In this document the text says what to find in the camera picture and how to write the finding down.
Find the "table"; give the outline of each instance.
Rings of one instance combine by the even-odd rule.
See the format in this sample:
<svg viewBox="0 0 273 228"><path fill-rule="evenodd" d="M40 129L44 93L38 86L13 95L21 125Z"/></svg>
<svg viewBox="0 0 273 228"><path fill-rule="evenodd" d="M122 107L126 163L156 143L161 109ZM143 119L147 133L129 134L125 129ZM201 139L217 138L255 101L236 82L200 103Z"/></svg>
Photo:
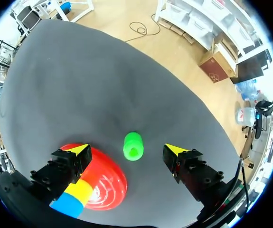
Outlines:
<svg viewBox="0 0 273 228"><path fill-rule="evenodd" d="M59 13L59 15L60 15L60 17L62 18L63 21L69 21L68 17L65 15L65 13L63 12L63 10L60 8L60 5L58 4L59 0L40 0L33 7L34 8L38 8L45 18L50 18L49 14L42 7L42 5L46 4L46 2L48 2L48 1L51 2L52 6L55 8L55 10L57 11L57 13ZM82 13L80 13L78 16L76 16L74 19L72 19L71 22L78 21L79 19L81 19L81 17L83 17L87 13L89 13L89 12L91 12L91 11L94 10L94 5L92 3L92 0L81 0L80 2L74 2L74 1L72 1L70 3L71 3L71 5L72 4L84 4L84 5L88 5L89 6L88 9L84 10Z"/></svg>
<svg viewBox="0 0 273 228"><path fill-rule="evenodd" d="M168 70L121 40L59 20L43 20L18 50L3 88L0 131L26 177L68 143L108 154L128 190L117 208L85 209L79 217L99 224L181 228L196 220L203 206L163 163L165 143L196 148L225 182L239 161L205 104ZM144 143L134 162L122 151L131 131Z"/></svg>

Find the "water bottle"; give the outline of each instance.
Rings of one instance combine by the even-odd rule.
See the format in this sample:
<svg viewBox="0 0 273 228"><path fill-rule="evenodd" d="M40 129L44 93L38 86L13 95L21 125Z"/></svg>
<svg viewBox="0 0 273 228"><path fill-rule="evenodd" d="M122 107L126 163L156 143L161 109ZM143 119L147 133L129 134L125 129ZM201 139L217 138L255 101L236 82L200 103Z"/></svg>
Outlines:
<svg viewBox="0 0 273 228"><path fill-rule="evenodd" d="M241 94L253 94L256 93L255 83L256 79L247 80L244 82L237 83L235 85L235 88Z"/></svg>
<svg viewBox="0 0 273 228"><path fill-rule="evenodd" d="M258 99L260 93L261 91L257 90L256 92L253 93L242 93L241 96L244 101L254 101Z"/></svg>

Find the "red plastic bowl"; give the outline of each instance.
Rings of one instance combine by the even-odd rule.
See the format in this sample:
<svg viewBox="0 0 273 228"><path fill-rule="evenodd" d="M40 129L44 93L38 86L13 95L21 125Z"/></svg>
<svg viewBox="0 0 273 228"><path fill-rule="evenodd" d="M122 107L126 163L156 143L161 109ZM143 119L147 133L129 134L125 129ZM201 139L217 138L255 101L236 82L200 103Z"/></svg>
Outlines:
<svg viewBox="0 0 273 228"><path fill-rule="evenodd" d="M63 146L69 150L82 144ZM81 179L94 189L86 208L92 210L110 210L121 204L127 192L127 180L121 168L102 151L91 147L92 161L83 172Z"/></svg>

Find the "black chair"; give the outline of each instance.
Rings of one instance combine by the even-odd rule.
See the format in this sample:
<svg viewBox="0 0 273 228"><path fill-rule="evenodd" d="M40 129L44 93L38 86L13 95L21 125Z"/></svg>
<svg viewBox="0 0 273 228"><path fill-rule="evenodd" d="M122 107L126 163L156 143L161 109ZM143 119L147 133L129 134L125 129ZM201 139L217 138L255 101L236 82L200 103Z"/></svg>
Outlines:
<svg viewBox="0 0 273 228"><path fill-rule="evenodd" d="M267 117L273 112L273 102L262 100L256 104L255 109L254 138L258 139L260 138L262 131L267 131Z"/></svg>

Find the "cardboard box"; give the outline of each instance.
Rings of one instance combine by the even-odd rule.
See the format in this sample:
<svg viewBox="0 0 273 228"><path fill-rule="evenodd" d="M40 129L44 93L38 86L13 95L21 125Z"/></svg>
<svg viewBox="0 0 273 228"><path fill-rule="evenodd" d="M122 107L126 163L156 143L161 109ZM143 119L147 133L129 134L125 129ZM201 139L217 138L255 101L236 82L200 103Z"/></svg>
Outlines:
<svg viewBox="0 0 273 228"><path fill-rule="evenodd" d="M179 34L180 36L185 33L183 30L181 30L179 27L175 25L172 25L170 29L174 31L175 33Z"/></svg>
<svg viewBox="0 0 273 228"><path fill-rule="evenodd" d="M171 26L173 25L171 22L164 20L163 18L159 19L159 24L162 25L163 27L170 29Z"/></svg>
<svg viewBox="0 0 273 228"><path fill-rule="evenodd" d="M214 39L213 42L215 44L222 43L231 57L237 62L237 47L234 45L234 43L228 38L228 36L225 35L225 33L218 34Z"/></svg>
<svg viewBox="0 0 273 228"><path fill-rule="evenodd" d="M237 58L232 57L230 50L223 42L212 43L212 48L202 57L199 67L207 74L213 83L228 77L237 77Z"/></svg>
<svg viewBox="0 0 273 228"><path fill-rule="evenodd" d="M189 34L184 33L184 34L183 34L183 37L184 37L190 44L193 44L193 43L194 43L194 38L191 37Z"/></svg>

